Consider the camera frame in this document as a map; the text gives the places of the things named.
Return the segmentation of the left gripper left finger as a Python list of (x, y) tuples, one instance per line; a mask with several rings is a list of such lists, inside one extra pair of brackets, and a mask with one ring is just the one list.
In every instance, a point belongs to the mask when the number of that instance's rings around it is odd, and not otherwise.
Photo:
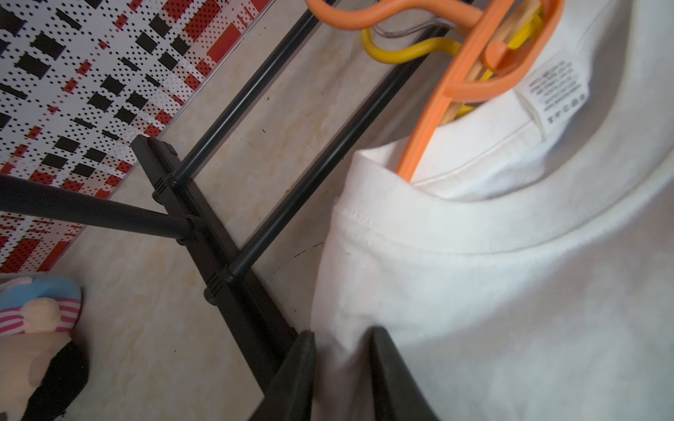
[(249, 420), (310, 420), (315, 363), (315, 335), (304, 331), (293, 343)]

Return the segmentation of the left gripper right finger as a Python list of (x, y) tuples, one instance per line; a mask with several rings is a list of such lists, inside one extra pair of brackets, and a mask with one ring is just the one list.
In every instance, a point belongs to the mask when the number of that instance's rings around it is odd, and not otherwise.
[(370, 368), (375, 420), (438, 420), (382, 326), (370, 333)]

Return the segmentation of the white printed t-shirt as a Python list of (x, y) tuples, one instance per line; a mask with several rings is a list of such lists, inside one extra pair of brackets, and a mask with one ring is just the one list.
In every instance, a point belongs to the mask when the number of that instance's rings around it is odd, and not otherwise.
[(358, 151), (312, 303), (312, 418), (371, 420), (383, 326), (442, 420), (673, 417), (673, 4), (570, 1), (528, 77)]

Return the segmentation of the orange plastic hanger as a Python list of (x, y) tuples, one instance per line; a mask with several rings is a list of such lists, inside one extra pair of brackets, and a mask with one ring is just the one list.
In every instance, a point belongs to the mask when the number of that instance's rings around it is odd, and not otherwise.
[(397, 174), (410, 182), (428, 144), (452, 103), (479, 103), (495, 98), (518, 84), (556, 30), (564, 1), (542, 1), (542, 31), (534, 40), (512, 50), (497, 38), (512, 1), (491, 1), (480, 10), (461, 1), (381, 1), (362, 11), (344, 12), (323, 1), (308, 1), (309, 10), (329, 26), (358, 30), (397, 13), (421, 9), (468, 31), (463, 46), (438, 83), (403, 152)]

